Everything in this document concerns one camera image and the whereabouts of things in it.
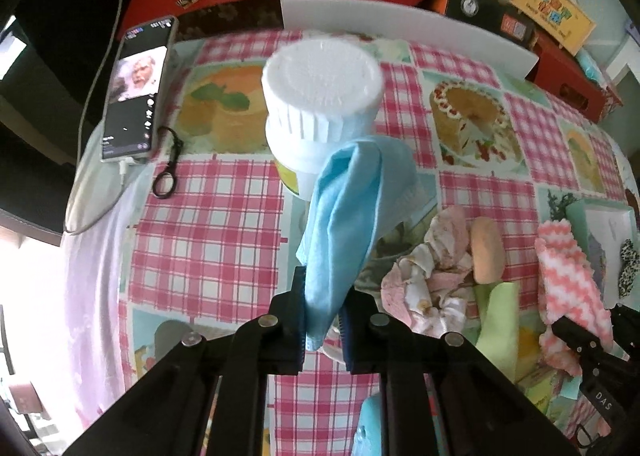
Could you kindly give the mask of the pink white fuzzy sock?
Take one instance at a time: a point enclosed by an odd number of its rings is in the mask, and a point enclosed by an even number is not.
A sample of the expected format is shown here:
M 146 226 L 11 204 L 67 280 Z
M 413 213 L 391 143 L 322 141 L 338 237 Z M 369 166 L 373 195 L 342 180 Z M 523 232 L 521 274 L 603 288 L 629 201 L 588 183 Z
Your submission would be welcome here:
M 611 312 L 605 309 L 593 269 L 578 246 L 567 220 L 538 226 L 535 251 L 539 265 L 538 310 L 546 330 L 539 337 L 542 360 L 572 377 L 582 373 L 578 357 L 552 332 L 566 316 L 595 335 L 606 350 L 613 347 Z

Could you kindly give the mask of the pink white cloth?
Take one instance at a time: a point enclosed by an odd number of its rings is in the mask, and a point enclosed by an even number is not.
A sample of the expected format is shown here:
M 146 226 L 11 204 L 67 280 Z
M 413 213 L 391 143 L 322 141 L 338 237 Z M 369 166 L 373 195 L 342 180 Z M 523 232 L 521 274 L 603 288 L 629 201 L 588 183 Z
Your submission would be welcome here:
M 383 277 L 382 307 L 416 334 L 439 338 L 462 332 L 470 300 L 463 283 L 472 268 L 464 210 L 448 207 L 431 220 L 422 242 Z

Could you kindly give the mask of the light green sock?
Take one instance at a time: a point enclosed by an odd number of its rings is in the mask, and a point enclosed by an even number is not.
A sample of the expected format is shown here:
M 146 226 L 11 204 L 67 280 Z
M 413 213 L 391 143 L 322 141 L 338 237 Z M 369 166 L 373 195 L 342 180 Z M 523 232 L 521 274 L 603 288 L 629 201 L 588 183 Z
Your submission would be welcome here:
M 518 310 L 520 286 L 501 282 L 474 287 L 480 316 L 476 348 L 511 382 L 518 364 Z

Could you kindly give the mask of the beige makeup sponge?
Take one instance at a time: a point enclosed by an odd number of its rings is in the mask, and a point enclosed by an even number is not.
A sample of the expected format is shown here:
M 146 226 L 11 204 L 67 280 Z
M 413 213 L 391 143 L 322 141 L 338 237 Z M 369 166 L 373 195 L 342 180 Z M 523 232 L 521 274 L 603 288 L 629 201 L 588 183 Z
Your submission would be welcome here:
M 495 220 L 479 216 L 470 229 L 470 247 L 475 283 L 498 283 L 506 268 L 506 250 Z

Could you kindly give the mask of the light blue face mask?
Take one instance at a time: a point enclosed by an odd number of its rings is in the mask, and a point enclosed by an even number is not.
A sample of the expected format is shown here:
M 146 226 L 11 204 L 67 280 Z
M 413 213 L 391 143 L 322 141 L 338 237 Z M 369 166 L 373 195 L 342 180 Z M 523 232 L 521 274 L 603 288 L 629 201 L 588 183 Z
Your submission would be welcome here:
M 378 240 L 426 201 L 412 150 L 398 138 L 348 142 L 324 164 L 296 257 L 306 268 L 306 349 L 322 346 Z

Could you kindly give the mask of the black white leopard scrunchie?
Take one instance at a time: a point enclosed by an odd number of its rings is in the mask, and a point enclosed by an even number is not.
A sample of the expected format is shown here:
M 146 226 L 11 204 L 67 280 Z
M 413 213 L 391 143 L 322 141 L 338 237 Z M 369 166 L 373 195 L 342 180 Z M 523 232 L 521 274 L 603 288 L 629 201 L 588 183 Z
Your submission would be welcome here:
M 639 272 L 639 264 L 639 253 L 634 248 L 634 243 L 631 239 L 624 240 L 620 246 L 620 274 L 617 281 L 618 295 L 621 299 L 631 293 L 634 279 Z

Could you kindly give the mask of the white teal tray box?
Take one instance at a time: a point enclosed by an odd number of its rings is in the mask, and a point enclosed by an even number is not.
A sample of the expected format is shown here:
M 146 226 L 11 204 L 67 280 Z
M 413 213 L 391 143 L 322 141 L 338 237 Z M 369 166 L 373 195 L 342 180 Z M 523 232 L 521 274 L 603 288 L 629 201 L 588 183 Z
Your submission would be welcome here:
M 605 309 L 617 303 L 633 306 L 636 297 L 632 291 L 625 298 L 620 295 L 618 276 L 623 267 L 620 250 L 624 241 L 629 239 L 639 246 L 634 210 L 619 202 L 582 198 L 567 206 L 566 217 L 593 270 Z

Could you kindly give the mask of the pink plaid patchwork tablecloth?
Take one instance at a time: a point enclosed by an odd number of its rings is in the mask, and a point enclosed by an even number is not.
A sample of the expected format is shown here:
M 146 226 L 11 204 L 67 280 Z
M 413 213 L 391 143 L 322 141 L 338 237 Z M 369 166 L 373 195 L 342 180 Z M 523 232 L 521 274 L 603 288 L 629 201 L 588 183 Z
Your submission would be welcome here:
M 484 60 L 440 46 L 352 36 L 380 63 L 385 89 L 374 140 L 332 181 L 344 200 L 302 202 L 264 137 L 262 68 L 310 30 L 206 39 L 171 83 L 166 117 L 184 143 L 174 194 L 151 192 L 159 152 L 120 174 L 93 135 L 81 158 L 70 224 L 68 328 L 75 383 L 67 404 L 92 424 L 166 351 L 160 328 L 216 334 L 267 311 L 296 264 L 310 269 L 311 321 L 349 284 L 375 291 L 374 254 L 422 184 L 423 220 L 447 209 L 500 230 L 510 310 L 537 321 L 540 222 L 582 197 L 622 202 L 636 190 L 620 146 L 569 104 Z

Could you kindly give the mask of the white pill bottle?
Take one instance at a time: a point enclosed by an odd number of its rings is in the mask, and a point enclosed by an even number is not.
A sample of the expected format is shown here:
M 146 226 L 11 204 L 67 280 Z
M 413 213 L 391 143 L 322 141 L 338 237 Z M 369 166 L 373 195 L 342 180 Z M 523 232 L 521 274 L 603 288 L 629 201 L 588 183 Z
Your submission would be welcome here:
M 280 180 L 308 202 L 329 156 L 372 133 L 384 76 L 378 61 L 356 44 L 309 38 L 268 58 L 262 93 L 266 139 Z

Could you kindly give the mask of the blue wet wipes pack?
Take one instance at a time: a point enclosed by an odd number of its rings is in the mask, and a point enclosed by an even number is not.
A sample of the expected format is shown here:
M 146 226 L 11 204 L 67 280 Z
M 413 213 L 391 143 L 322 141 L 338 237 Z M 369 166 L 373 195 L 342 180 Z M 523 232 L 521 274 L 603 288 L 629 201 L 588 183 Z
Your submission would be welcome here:
M 606 88 L 605 76 L 603 75 L 602 70 L 600 69 L 597 62 L 594 60 L 594 58 L 589 54 L 589 52 L 585 49 L 580 49 L 576 53 L 575 58 L 580 68 L 582 68 L 582 71 L 584 72 L 585 76 L 590 81 L 600 86 L 601 89 L 605 89 Z

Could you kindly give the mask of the black smartphone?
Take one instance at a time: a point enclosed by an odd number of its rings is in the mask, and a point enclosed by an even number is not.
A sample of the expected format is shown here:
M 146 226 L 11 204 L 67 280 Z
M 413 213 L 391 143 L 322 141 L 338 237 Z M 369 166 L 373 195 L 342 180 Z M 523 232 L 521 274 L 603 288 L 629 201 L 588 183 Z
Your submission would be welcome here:
M 122 36 L 104 103 L 102 161 L 151 156 L 177 29 L 178 20 L 169 15 L 133 26 Z

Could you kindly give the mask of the white foam board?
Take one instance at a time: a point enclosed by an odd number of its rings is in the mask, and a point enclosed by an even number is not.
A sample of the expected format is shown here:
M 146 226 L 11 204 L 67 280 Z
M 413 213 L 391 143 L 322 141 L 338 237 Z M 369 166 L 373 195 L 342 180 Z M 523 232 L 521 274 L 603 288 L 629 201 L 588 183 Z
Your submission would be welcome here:
M 415 41 L 524 79 L 538 56 L 496 34 L 438 13 L 375 0 L 280 0 L 283 27 Z

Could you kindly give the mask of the yellow wooden gift box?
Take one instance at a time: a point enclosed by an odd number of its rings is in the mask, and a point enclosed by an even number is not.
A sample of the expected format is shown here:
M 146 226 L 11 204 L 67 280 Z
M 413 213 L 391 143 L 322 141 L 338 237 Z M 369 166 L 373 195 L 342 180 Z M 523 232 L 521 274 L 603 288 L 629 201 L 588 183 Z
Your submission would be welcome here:
M 510 5 L 528 16 L 570 55 L 575 56 L 592 32 L 596 22 L 577 0 L 509 0 Z

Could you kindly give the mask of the black box with gauge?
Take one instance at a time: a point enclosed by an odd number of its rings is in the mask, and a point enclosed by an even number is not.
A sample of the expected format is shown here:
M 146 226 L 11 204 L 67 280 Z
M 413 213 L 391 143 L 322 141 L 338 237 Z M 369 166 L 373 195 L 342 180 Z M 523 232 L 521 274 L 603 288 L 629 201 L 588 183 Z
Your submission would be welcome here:
M 430 0 L 430 9 L 452 20 L 482 28 L 530 49 L 535 24 L 514 6 L 500 0 Z

